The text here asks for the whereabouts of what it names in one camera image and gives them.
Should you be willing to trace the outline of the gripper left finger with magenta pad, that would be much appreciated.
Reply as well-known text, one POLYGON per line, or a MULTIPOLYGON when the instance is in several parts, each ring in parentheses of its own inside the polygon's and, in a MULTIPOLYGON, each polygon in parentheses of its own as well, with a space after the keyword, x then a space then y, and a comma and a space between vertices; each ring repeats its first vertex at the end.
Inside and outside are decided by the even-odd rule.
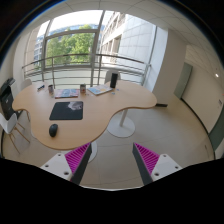
POLYGON ((57 153, 41 168, 76 185, 79 185, 92 154, 90 143, 69 151, 57 153))

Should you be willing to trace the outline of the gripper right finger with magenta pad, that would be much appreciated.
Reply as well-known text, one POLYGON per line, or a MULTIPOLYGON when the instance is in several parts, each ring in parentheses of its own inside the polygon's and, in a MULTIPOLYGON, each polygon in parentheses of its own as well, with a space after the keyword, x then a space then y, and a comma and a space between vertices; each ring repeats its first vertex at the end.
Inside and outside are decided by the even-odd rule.
POLYGON ((144 185, 182 169, 168 154, 157 154, 138 143, 133 144, 132 153, 144 185))

